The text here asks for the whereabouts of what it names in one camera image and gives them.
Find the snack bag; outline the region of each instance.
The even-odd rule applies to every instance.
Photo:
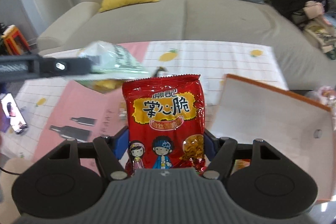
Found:
[[[192,159],[204,159],[204,95],[199,75],[135,80],[125,82],[122,89],[130,140],[128,171],[204,166],[192,163]]]

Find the phone screen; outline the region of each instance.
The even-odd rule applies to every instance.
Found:
[[[1,99],[1,105],[11,127],[16,133],[21,133],[28,127],[11,93],[6,94]]]

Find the cartoon girl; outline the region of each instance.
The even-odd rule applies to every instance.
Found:
[[[142,157],[145,154],[145,146],[140,141],[132,141],[129,143],[129,151],[131,161],[133,162],[133,170],[144,168]]]
[[[154,153],[157,155],[157,160],[153,169],[168,169],[172,167],[168,155],[174,150],[173,141],[167,136],[158,136],[152,143]]]

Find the table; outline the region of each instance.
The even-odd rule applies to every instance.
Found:
[[[218,101],[225,74],[240,75],[288,90],[271,47],[218,41],[137,42],[124,43],[122,46],[151,73],[158,66],[163,66],[170,74],[201,74],[205,101],[208,105],[206,122],[211,119],[211,107]],[[160,61],[160,57],[172,49],[178,52],[176,58],[166,62]],[[251,56],[253,50],[262,51],[262,55]],[[47,56],[75,57],[78,51],[70,50]],[[19,108],[26,108],[26,113],[23,115],[29,129],[23,135],[1,133],[3,154],[9,157],[33,159],[41,132],[67,84],[68,81],[61,77],[28,80],[24,83],[16,102]],[[36,106],[42,97],[46,102]]]

